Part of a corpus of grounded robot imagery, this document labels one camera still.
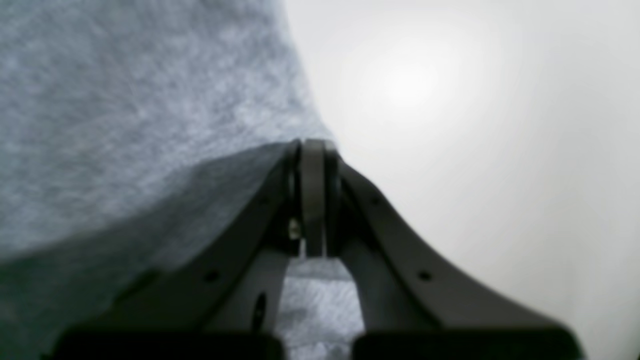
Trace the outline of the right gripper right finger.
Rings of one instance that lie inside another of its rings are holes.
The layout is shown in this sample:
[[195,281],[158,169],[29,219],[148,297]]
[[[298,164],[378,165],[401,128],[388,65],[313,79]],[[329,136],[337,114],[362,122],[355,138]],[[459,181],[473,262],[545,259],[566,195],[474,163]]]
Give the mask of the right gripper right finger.
[[312,254],[356,283],[354,360],[580,360],[561,323],[489,289],[427,245],[327,140],[312,142]]

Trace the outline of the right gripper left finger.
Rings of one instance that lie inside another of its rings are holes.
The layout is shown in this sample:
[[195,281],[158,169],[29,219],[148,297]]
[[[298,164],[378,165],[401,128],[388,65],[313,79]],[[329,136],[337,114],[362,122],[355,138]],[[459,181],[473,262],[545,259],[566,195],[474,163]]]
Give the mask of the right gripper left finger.
[[274,335],[288,263],[304,254],[304,172],[293,141],[233,223],[173,273],[142,282],[67,330],[52,360],[285,360]]

